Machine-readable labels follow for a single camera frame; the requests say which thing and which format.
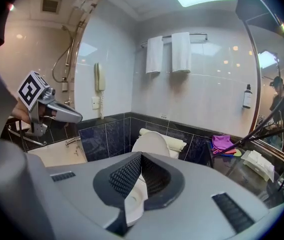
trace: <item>vent grille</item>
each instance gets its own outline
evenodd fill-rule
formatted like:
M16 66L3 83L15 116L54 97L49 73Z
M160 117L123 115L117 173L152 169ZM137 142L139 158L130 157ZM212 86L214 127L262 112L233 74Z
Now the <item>vent grille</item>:
M212 199L220 208L236 233L240 233L254 224L254 221L228 194L217 194L212 196Z
M42 12L58 14L61 0L42 0Z
M76 176L76 175L72 171L67 171L67 172L51 175L54 182L66 180L66 179L69 179L69 178L74 177L74 176Z

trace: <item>electrical outlet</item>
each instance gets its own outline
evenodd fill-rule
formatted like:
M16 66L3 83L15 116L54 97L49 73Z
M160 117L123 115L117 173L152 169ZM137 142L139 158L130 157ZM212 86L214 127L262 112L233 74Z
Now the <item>electrical outlet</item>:
M92 107L94 110L98 110L100 108L100 98L92 97Z
M168 120L168 116L167 116L166 114L161 114L160 117L161 117L162 119Z

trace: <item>purple cloth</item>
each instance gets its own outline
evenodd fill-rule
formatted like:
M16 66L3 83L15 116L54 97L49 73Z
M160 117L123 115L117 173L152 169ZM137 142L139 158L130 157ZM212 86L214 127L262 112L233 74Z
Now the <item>purple cloth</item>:
M219 150L225 150L233 145L230 141L230 135L213 136L212 137L213 148Z

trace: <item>folded towel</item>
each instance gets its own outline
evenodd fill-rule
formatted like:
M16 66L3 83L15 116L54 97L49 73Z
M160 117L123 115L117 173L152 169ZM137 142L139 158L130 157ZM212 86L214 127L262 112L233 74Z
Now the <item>folded towel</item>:
M160 72L163 61L162 36L150 38L147 41L146 73Z
M172 35L172 71L191 72L191 41L189 32Z

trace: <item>wall-mounted telephone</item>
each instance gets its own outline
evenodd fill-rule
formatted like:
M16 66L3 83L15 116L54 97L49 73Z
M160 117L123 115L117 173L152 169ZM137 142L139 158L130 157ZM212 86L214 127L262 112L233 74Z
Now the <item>wall-mounted telephone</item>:
M95 90L104 91L105 90L105 73L99 63L94 65L94 75L95 75Z
M103 115L104 92L103 91L105 90L106 83L105 83L105 72L99 63L95 63L94 65L94 76L95 76L95 90L97 92L101 92L100 116L101 116L101 119L104 119L104 115Z

